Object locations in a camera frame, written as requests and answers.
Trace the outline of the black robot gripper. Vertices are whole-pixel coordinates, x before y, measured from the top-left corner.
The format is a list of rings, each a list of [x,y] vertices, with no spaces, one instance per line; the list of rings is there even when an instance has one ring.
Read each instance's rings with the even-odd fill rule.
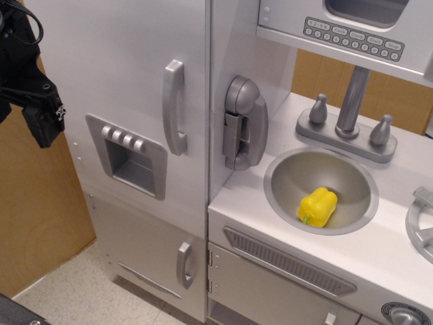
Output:
[[[40,148],[49,148],[64,131],[65,107],[56,86],[37,66],[44,36],[40,20],[24,6],[1,7],[0,123],[12,105],[22,115]]]

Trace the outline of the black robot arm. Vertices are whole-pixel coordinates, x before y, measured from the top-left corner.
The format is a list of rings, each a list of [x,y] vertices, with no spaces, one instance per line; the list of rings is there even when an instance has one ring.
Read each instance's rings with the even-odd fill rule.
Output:
[[[48,148],[64,131],[66,110],[57,87],[38,68],[44,35],[38,18],[18,1],[1,2],[1,121],[22,114],[40,148]]]

